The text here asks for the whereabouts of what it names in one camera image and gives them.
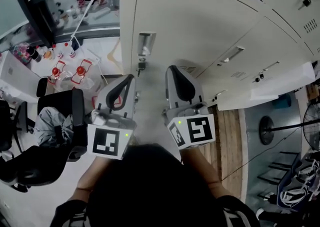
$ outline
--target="locker vent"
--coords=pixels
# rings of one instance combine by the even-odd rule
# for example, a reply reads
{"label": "locker vent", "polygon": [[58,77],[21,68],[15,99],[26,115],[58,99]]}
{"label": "locker vent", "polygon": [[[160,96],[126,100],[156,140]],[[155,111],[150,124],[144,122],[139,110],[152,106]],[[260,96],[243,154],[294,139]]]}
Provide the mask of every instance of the locker vent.
{"label": "locker vent", "polygon": [[240,78],[241,76],[245,75],[245,72],[237,71],[236,73],[232,74],[232,78]]}
{"label": "locker vent", "polygon": [[191,75],[196,70],[196,67],[192,67],[192,66],[180,66],[180,68],[185,70],[187,73]]}
{"label": "locker vent", "polygon": [[318,27],[318,25],[317,25],[315,19],[312,19],[311,21],[307,22],[307,24],[303,27],[306,30],[306,33],[310,33],[314,29],[316,29]]}

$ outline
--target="gray cloth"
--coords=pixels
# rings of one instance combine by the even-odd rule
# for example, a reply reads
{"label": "gray cloth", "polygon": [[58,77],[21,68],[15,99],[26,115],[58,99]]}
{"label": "gray cloth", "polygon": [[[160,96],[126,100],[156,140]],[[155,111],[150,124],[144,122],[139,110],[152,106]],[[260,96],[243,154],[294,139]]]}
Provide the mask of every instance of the gray cloth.
{"label": "gray cloth", "polygon": [[58,126],[61,126],[63,145],[69,145],[74,136],[72,115],[66,118],[56,108],[44,107],[34,124],[34,135],[39,146],[55,148],[61,146],[56,139],[55,127]]}

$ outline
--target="key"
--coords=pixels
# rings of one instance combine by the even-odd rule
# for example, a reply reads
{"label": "key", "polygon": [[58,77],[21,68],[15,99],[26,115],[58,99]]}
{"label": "key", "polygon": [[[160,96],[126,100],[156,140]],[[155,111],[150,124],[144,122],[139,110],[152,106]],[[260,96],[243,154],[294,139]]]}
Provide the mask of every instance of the key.
{"label": "key", "polygon": [[302,9],[302,8],[304,8],[304,7],[309,7],[309,6],[311,5],[311,0],[304,0],[304,1],[302,1],[302,3],[303,3],[303,5],[300,6],[300,7],[298,8],[298,10],[300,10],[300,9]]}

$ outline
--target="black office chair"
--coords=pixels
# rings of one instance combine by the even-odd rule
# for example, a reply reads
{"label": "black office chair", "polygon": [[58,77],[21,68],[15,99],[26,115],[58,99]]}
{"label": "black office chair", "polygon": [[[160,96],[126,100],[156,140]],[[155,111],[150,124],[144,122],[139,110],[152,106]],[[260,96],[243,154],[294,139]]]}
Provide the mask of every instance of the black office chair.
{"label": "black office chair", "polygon": [[22,193],[27,192],[31,186],[55,182],[62,174],[66,162],[75,162],[87,152],[82,90],[74,89],[41,97],[38,101],[38,114],[44,107],[54,107],[65,117],[72,114],[73,138],[69,145],[32,146],[9,161],[0,158],[0,180]]}

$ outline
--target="desk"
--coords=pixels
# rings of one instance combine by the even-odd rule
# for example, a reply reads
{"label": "desk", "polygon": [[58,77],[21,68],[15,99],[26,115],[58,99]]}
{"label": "desk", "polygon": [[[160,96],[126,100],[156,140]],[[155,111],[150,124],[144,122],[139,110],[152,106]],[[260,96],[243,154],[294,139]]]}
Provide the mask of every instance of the desk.
{"label": "desk", "polygon": [[[66,65],[74,67],[74,72],[76,68],[80,65],[83,59],[94,59],[96,58],[91,52],[97,55],[100,59],[100,68],[103,75],[122,75],[122,54],[121,54],[121,43],[119,37],[103,37],[103,38],[89,38],[83,40],[82,50],[78,48],[75,53],[75,58],[70,58],[68,55],[64,54],[61,59]],[[61,49],[64,49],[64,43],[59,43],[56,45]],[[113,55],[116,62],[110,61],[107,55]],[[52,74],[53,67],[56,66],[58,58],[45,59],[42,58],[40,62],[31,60],[27,65],[28,68],[37,74],[39,77],[50,76]]]}

